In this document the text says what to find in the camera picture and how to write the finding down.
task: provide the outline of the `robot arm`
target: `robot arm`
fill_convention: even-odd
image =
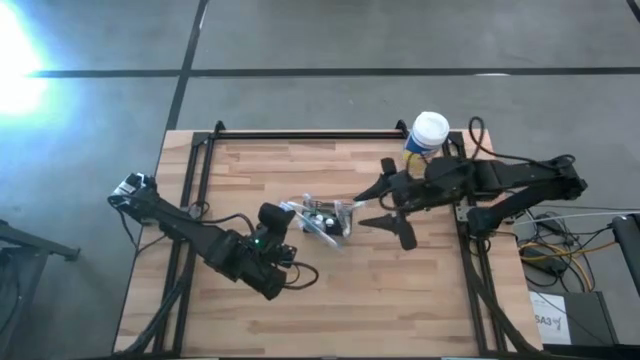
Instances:
[[[158,223],[174,241],[189,241],[205,264],[229,280],[243,280],[268,300],[278,296],[286,282],[278,266],[291,267],[296,256],[296,248],[283,243],[295,212],[272,204],[260,207],[256,232],[243,236],[191,218],[162,199],[155,179],[142,174],[129,175],[109,203],[140,224]]]
[[[383,208],[396,215],[366,219],[360,224],[398,234],[405,250],[417,245],[407,215],[457,203],[469,190],[477,200],[490,201],[505,190],[524,188],[491,207],[475,207],[466,212],[469,235],[485,237],[507,217],[545,200],[574,200],[587,188],[586,182],[576,174],[571,156],[514,165],[498,160],[434,158],[425,170],[424,179],[414,179],[406,170],[397,171],[393,159],[385,158],[381,162],[383,173],[378,181],[354,200],[378,198]],[[392,207],[384,203],[389,194]]]

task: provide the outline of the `wooden tabletop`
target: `wooden tabletop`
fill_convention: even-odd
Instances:
[[[170,131],[162,148],[158,191],[175,205],[192,134]],[[465,143],[471,144],[466,135]],[[488,136],[484,145],[491,145]],[[207,194],[211,210],[205,218],[243,212],[257,223],[263,202],[301,202],[304,193],[321,200],[350,200],[375,182],[381,158],[394,157],[402,164],[402,146],[401,140],[218,140]],[[202,161],[200,156],[196,184]],[[384,213],[371,201],[357,210],[355,220]],[[390,232],[354,221],[342,252],[303,233],[294,220],[286,243],[298,248],[296,260],[316,267],[320,278],[303,291],[283,290],[272,301],[242,281],[229,281],[198,258],[183,356],[476,355],[452,209],[417,212],[409,220],[418,239],[414,250],[402,250]],[[223,226],[247,233],[240,220]],[[142,244],[159,235],[156,228],[145,229]],[[115,350],[131,344],[157,310],[170,247],[170,241],[163,240],[136,259]],[[513,238],[492,238],[489,259],[500,306],[528,341],[541,348]],[[300,281],[310,278],[303,269]],[[486,311],[484,316],[491,339]]]

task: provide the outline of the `black cable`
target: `black cable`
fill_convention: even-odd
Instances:
[[[194,223],[202,224],[202,225],[206,225],[206,224],[209,224],[209,225],[220,224],[220,223],[223,223],[223,222],[229,221],[229,220],[231,220],[231,219],[241,218],[242,220],[244,220],[244,221],[247,223],[247,226],[249,227],[249,231],[251,232],[251,236],[253,236],[253,235],[255,234],[255,232],[256,232],[255,228],[253,227],[253,223],[251,222],[251,220],[250,220],[246,215],[244,215],[244,214],[242,214],[242,213],[233,214],[233,215],[230,215],[230,216],[224,217],[224,218],[222,218],[222,219],[215,219],[215,220],[202,220],[202,216],[204,216],[204,215],[207,213],[207,211],[209,211],[209,209],[211,208],[211,205],[209,205],[209,203],[208,203],[208,202],[206,202],[206,201],[203,201],[203,202],[202,202],[203,210],[202,210],[202,212],[200,213],[200,215],[199,215],[197,218],[195,218],[195,219],[194,219],[194,218],[192,218],[192,217],[190,217],[190,216],[176,215],[176,214],[171,213],[171,212],[169,212],[169,211],[166,211],[166,210],[163,210],[163,209],[157,208],[157,207],[155,207],[155,204],[153,204],[151,201],[143,200],[143,199],[138,199],[138,198],[133,197],[133,196],[131,196],[131,195],[111,195],[111,196],[109,196],[109,197],[107,198],[107,199],[109,200],[109,204],[111,204],[111,206],[112,206],[112,207],[113,207],[113,208],[118,212],[118,214],[120,215],[120,220],[122,221],[122,227],[124,227],[124,230],[127,232],[127,235],[129,236],[129,241],[131,241],[131,244],[133,244],[133,247],[134,247],[134,248],[137,248],[137,247],[138,247],[138,245],[136,245],[135,241],[133,240],[133,235],[131,235],[131,231],[129,230],[129,226],[127,226],[127,222],[125,221],[125,218],[124,218],[124,213],[122,212],[122,210],[120,210],[120,209],[118,209],[118,208],[116,207],[116,204],[115,204],[115,202],[114,202],[114,201],[117,201],[117,200],[115,200],[115,199],[117,199],[117,198],[127,198],[127,199],[131,199],[131,200],[135,200],[135,201],[140,201],[140,202],[146,203],[147,205],[151,205],[151,206],[153,206],[153,207],[154,207],[154,210],[159,211],[159,212],[162,212],[162,213],[167,214],[167,215],[169,215],[169,216],[172,216],[172,217],[174,217],[174,218],[181,219],[181,220],[185,220],[185,221],[189,221],[189,222],[194,222]],[[191,207],[193,207],[194,205],[197,205],[198,203],[199,203],[199,202],[195,202],[195,203],[191,204],[191,205],[189,206],[189,209],[191,209]],[[156,239],[156,240],[154,240],[152,243],[153,243],[153,244],[155,244],[155,243],[157,243],[157,242],[158,242],[158,241],[160,241],[160,240],[162,240],[162,238],[160,238],[160,239]],[[141,250],[138,250],[138,252],[137,252],[137,253],[139,254],[142,250],[146,249],[147,247],[148,247],[148,246],[144,246]]]
[[[11,267],[13,267],[13,276],[14,276],[14,282],[16,284],[15,288],[16,288],[16,298],[13,302],[13,307],[11,308],[11,311],[9,312],[9,316],[6,318],[6,320],[2,323],[2,326],[0,326],[0,335],[2,335],[2,333],[4,333],[4,331],[7,329],[7,327],[9,326],[9,323],[11,323],[11,319],[13,319],[13,316],[16,313],[16,310],[18,309],[18,304],[20,303],[20,276],[18,275],[18,270],[15,268],[14,262],[15,260],[11,259],[11,256],[9,256],[10,258],[10,265]]]
[[[578,282],[580,283],[580,289],[582,289],[582,292],[586,292],[585,286],[584,286],[584,281],[582,281],[582,278],[580,277],[580,274],[578,274],[578,272],[572,266],[569,266],[567,269],[571,270],[571,272],[573,272],[573,274],[578,279]]]
[[[533,159],[530,159],[530,158],[526,158],[526,157],[522,157],[522,156],[498,154],[498,153],[493,152],[493,151],[485,148],[484,146],[482,146],[482,143],[478,139],[476,139],[475,134],[473,133],[473,131],[471,131],[471,129],[473,128],[473,123],[475,123],[475,122],[479,122],[480,123],[480,129],[483,129],[485,127],[484,126],[484,120],[482,118],[480,118],[478,116],[472,117],[471,120],[469,120],[469,136],[471,137],[471,141],[473,141],[473,143],[476,144],[476,146],[480,150],[484,151],[485,153],[487,153],[489,155],[493,155],[493,156],[495,156],[497,158],[524,161],[524,162],[527,162],[529,164],[536,165],[536,166],[539,166],[539,167],[542,167],[542,168],[545,168],[545,169],[549,169],[549,170],[557,170],[559,168],[567,167],[567,166],[570,166],[571,164],[573,164],[576,161],[576,158],[573,155],[570,155],[570,154],[560,155],[560,156],[555,157],[553,160],[557,161],[557,160],[560,160],[562,158],[566,158],[566,159],[569,160],[569,162],[568,162],[568,164],[565,164],[563,166],[558,167],[558,166],[550,166],[550,165],[547,165],[547,164],[543,164],[543,163],[541,163],[539,161],[536,161],[536,160],[533,160]]]
[[[469,120],[469,134],[471,136],[471,139],[475,139],[475,135],[473,134],[473,123],[474,122],[479,122],[480,123],[480,138],[478,139],[478,141],[474,141],[476,144],[476,149],[473,151],[473,155],[471,155],[471,160],[475,160],[476,157],[478,156],[478,153],[480,152],[480,149],[482,149],[482,141],[484,140],[484,133],[487,131],[487,128],[485,127],[484,124],[484,120],[482,120],[482,118],[478,117],[478,116],[474,116]]]
[[[491,250],[491,240],[489,240],[488,238],[484,239],[484,241],[482,242],[482,245],[484,246],[484,252],[486,254],[488,254],[489,250]],[[471,251],[471,248],[469,248],[469,252],[471,253],[471,255],[479,256],[478,254],[476,254],[473,251]]]
[[[299,262],[299,261],[293,261],[291,264],[311,270],[314,273],[315,277],[311,281],[309,281],[309,282],[307,282],[305,284],[302,284],[302,285],[287,285],[287,284],[285,284],[283,286],[284,289],[287,289],[287,290],[303,290],[303,289],[306,289],[309,286],[315,284],[318,281],[318,278],[320,277],[320,273],[313,266],[311,266],[309,264],[305,264],[303,262]]]
[[[162,236],[160,236],[159,238],[157,238],[157,239],[153,240],[152,242],[150,242],[150,243],[148,243],[148,244],[144,245],[143,247],[141,247],[140,249],[138,249],[137,255],[140,255],[140,253],[141,253],[141,252],[143,252],[143,251],[145,251],[146,249],[148,249],[149,247],[151,247],[151,246],[153,246],[153,245],[157,244],[158,242],[160,242],[160,240],[162,240],[162,239],[164,239],[164,238],[166,238],[166,237],[167,237],[167,235],[166,235],[166,234],[165,234],[165,235],[162,235]]]
[[[524,278],[527,279],[528,282],[532,283],[533,285],[535,285],[537,287],[551,287],[551,286],[557,284],[558,280],[560,279],[559,276],[555,276],[553,278],[553,282],[552,283],[550,283],[550,284],[540,284],[540,283],[537,283],[537,282],[531,280],[529,277],[527,277],[527,275],[525,275]]]
[[[124,218],[124,213],[122,212],[122,210],[118,208],[114,208],[114,209],[116,209],[116,211],[118,211],[118,215],[120,215],[120,221],[122,221],[122,227],[124,228],[124,231],[127,232],[131,245],[133,245],[134,249],[137,248],[138,245],[136,244],[136,241],[133,239],[133,235],[131,235],[131,230],[129,230],[129,225],[127,225],[127,220]]]
[[[548,242],[546,242],[544,239],[548,238],[550,236],[554,236],[555,234],[545,234],[545,235],[534,235],[530,238],[527,239],[521,239],[520,242],[524,243],[524,244],[528,244],[528,243],[537,243],[537,244],[545,244],[545,245],[558,245],[558,244],[549,244]]]
[[[582,254],[582,256],[584,257],[584,262],[585,264],[587,264],[587,269],[589,269],[589,273],[591,274],[591,280],[593,280],[593,283],[591,284],[591,290],[589,292],[593,292],[593,290],[596,289],[596,275],[593,273],[593,269],[591,268],[591,263],[589,262],[587,254]]]
[[[291,285],[291,284],[295,284],[296,281],[298,281],[298,279],[300,279],[300,266],[298,265],[293,265],[296,270],[298,271],[298,273],[296,274],[296,278],[291,280],[291,281],[287,281],[286,283],[284,283],[285,285]]]
[[[562,277],[558,277],[558,278],[560,279],[560,285],[562,285],[564,292],[570,293],[571,291],[569,291],[569,288],[567,288],[567,285],[564,283],[564,279]]]
[[[249,227],[249,230],[251,231],[251,235],[255,234],[255,228],[253,227],[253,223],[251,223],[251,220],[249,220],[249,218],[248,218],[246,215],[241,214],[241,213],[233,214],[233,215],[231,215],[231,216],[227,216],[227,217],[222,218],[222,219],[215,219],[215,220],[199,220],[198,218],[194,219],[194,218],[192,218],[192,217],[190,217],[190,216],[187,216],[187,215],[178,215],[178,214],[174,214],[174,213],[172,213],[172,212],[169,212],[169,211],[166,211],[166,210],[164,210],[164,209],[161,209],[161,208],[156,207],[156,205],[155,205],[153,202],[149,201],[149,200],[146,200],[146,199],[139,199],[139,198],[136,198],[136,197],[131,196],[131,195],[111,195],[111,196],[109,196],[107,199],[109,200],[109,203],[111,204],[111,206],[115,207],[115,203],[113,202],[113,200],[114,200],[114,199],[117,199],[117,198],[121,198],[121,199],[131,199],[131,200],[134,200],[134,201],[139,201],[139,202],[142,202],[142,203],[146,203],[147,205],[152,206],[152,207],[154,208],[154,210],[156,210],[156,211],[159,211],[159,212],[164,213],[164,214],[166,214],[166,215],[172,216],[172,217],[174,217],[174,218],[176,218],[176,219],[181,219],[181,220],[184,220],[184,221],[193,222],[193,223],[201,224],[201,225],[207,225],[207,224],[215,225],[215,224],[220,224],[220,223],[223,223],[223,222],[225,222],[225,221],[229,221],[229,220],[231,220],[231,219],[234,219],[234,218],[239,217],[239,218],[242,218],[242,219],[247,223],[247,226]]]
[[[201,211],[200,215],[198,215],[198,217],[197,217],[196,219],[202,219],[202,217],[203,217],[203,216],[204,216],[204,215],[209,211],[209,209],[211,209],[211,205],[209,205],[209,203],[208,203],[208,202],[206,202],[206,201],[202,201],[202,202],[200,202],[200,201],[196,201],[196,202],[194,202],[193,204],[191,204],[191,205],[189,206],[189,209],[187,210],[187,212],[189,212],[189,213],[190,213],[190,212],[191,212],[191,211],[190,211],[190,210],[191,210],[191,208],[192,208],[192,207],[194,207],[194,206],[196,206],[196,205],[198,205],[199,203],[202,203],[202,211]],[[167,237],[167,234],[164,234],[164,235],[160,236],[159,238],[157,238],[157,239],[153,240],[152,242],[150,242],[150,243],[148,243],[148,244],[144,245],[143,247],[139,248],[139,249],[138,249],[138,252],[136,253],[136,255],[140,255],[140,253],[141,253],[141,252],[143,252],[143,251],[145,251],[147,248],[149,248],[149,247],[151,247],[151,246],[153,246],[153,245],[157,244],[158,242],[160,242],[162,239],[164,239],[164,238],[166,238],[166,237]]]
[[[589,245],[589,243],[590,243],[591,241],[593,241],[593,239],[595,239],[596,237],[598,237],[598,235],[602,234],[602,232],[604,232],[604,231],[606,231],[606,230],[609,230],[609,229],[611,229],[611,226],[610,226],[610,225],[607,225],[607,227],[602,228],[602,229],[600,229],[600,230],[598,230],[598,231],[594,232],[593,236],[591,236],[591,237],[589,238],[589,240],[587,240],[587,241],[582,245],[582,247],[583,247],[583,248],[587,247],[587,245]]]

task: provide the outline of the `black metal frame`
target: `black metal frame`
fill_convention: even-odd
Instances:
[[[373,140],[373,139],[406,139],[409,134],[406,124],[399,120],[396,124],[394,130],[390,131],[277,131],[277,132],[227,132],[224,131],[225,126],[222,122],[218,122],[216,124],[215,130],[211,133],[206,132],[196,132],[193,134],[192,142],[191,142],[191,150],[189,153],[189,160],[187,164],[187,170],[185,173],[185,182],[183,185],[182,197],[180,201],[180,206],[182,209],[187,209],[189,207],[189,201],[191,198],[192,192],[192,184],[194,180],[195,167],[196,167],[196,159],[198,157],[198,152],[201,146],[206,145],[205,155],[204,155],[204,163],[202,168],[202,174],[200,178],[200,185],[198,188],[197,194],[197,202],[196,204],[202,204],[206,199],[207,193],[207,185],[209,180],[209,172],[211,169],[211,163],[213,159],[213,150],[216,140],[255,140],[255,139],[309,139],[309,140],[317,140],[317,139],[362,139],[362,140]],[[456,146],[458,156],[466,156],[464,152],[464,143],[462,138],[462,133],[460,132],[452,132],[449,136],[449,143],[453,146]],[[449,148],[449,144],[443,146],[443,152],[445,156],[451,156],[451,150]],[[475,204],[475,201],[472,197],[469,197],[469,205]],[[456,205],[454,204],[454,214],[457,211]],[[467,279],[467,290],[469,296],[469,304],[471,310],[471,318],[473,321],[473,327],[476,337],[476,342],[478,344],[478,353],[481,357],[483,356],[495,356],[496,352],[488,349],[487,338],[484,331],[484,324],[482,319],[482,313],[480,309],[480,302],[478,299],[477,292],[473,289],[472,286],[469,285],[468,279],[469,274],[471,272],[475,272],[473,267],[473,263],[471,260],[471,252],[469,250],[469,245],[471,239],[466,234],[465,224],[457,220],[457,216],[455,217],[456,228],[458,230],[458,238],[460,241],[461,248],[461,257],[462,257],[462,265],[465,273],[465,278]],[[180,251],[182,248],[181,243],[174,242],[171,247],[171,254],[169,256],[169,264],[167,268],[167,275],[165,278],[165,285],[163,290],[163,300],[166,299],[167,294],[173,289],[175,286],[175,279],[178,272],[178,263],[180,257]],[[495,298],[495,288],[493,285],[493,278],[491,275],[491,270],[489,266],[489,259],[487,257],[487,253],[482,246],[478,247],[478,256],[481,262],[482,269],[482,279],[484,281],[487,290],[494,296]],[[195,268],[195,252],[188,246],[187,260],[185,262],[184,271],[188,274],[188,282],[187,286],[181,293],[180,304],[178,308],[178,315],[176,320],[176,329],[175,336],[173,338],[173,343],[171,350],[165,350],[165,337],[166,337],[166,328],[167,323],[166,319],[162,322],[161,326],[158,328],[154,344],[151,353],[145,354],[145,357],[149,358],[158,358],[158,359],[166,359],[166,358],[179,358],[182,352],[182,344],[184,340],[184,331],[186,325],[186,319],[188,315],[188,306],[189,306],[189,296],[191,292],[191,281],[193,278],[193,271]],[[504,335],[500,325],[497,320],[492,316],[492,326],[494,330],[494,334],[496,335],[496,344],[497,351],[500,354],[504,354],[507,357],[513,355],[513,353],[506,352],[506,343],[504,339]]]
[[[55,241],[43,239],[39,236],[29,234],[18,230],[8,222],[0,219],[0,241],[6,241],[9,244],[17,246],[28,246],[36,249],[47,251],[48,254],[56,254],[65,258],[67,261],[75,261],[78,259],[80,248],[70,248]]]

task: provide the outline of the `wire bundle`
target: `wire bundle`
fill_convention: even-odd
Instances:
[[[536,221],[536,219],[533,217],[533,215],[529,210],[527,210],[527,215],[532,219],[532,221]],[[547,212],[545,213],[545,215],[552,216],[552,217],[559,217],[558,214],[553,212]],[[567,270],[569,270],[576,276],[576,278],[580,282],[580,287],[582,289],[582,292],[592,292],[595,289],[596,282],[595,282],[595,276],[593,275],[593,269],[591,268],[591,264],[589,262],[589,259],[587,258],[586,253],[602,250],[604,248],[607,248],[613,245],[614,242],[610,242],[605,245],[598,246],[596,248],[588,249],[588,250],[585,249],[585,247],[591,241],[593,241],[593,239],[595,239],[598,235],[600,235],[606,230],[609,230],[611,227],[606,226],[602,229],[598,229],[596,231],[588,232],[588,233],[572,233],[567,227],[566,223],[564,222],[564,219],[559,219],[559,224],[562,227],[562,232],[559,234],[549,233],[549,234],[543,235],[541,234],[541,229],[538,226],[538,223],[532,222],[532,224],[534,226],[534,235],[528,239],[518,240],[518,248],[520,250],[523,250],[530,247],[542,247],[547,250],[550,250],[551,253],[548,255],[534,256],[534,257],[521,257],[521,259],[526,262],[534,262],[534,261],[543,261],[543,260],[546,260],[549,258],[555,258],[555,257],[560,258],[565,264],[565,269],[563,272],[566,272]],[[559,243],[551,244],[547,240],[545,240],[545,238],[552,235],[557,235],[561,237],[562,241]],[[580,235],[591,235],[591,237],[584,244],[582,244],[580,242]],[[578,257],[580,256],[584,257],[588,272],[585,271],[582,264],[578,261]],[[529,281],[530,283],[538,287],[550,287],[560,282],[564,290],[569,292],[569,289],[564,283],[564,278],[560,274],[556,274],[554,277],[554,280],[548,284],[537,283],[528,277],[527,277],[527,281]]]

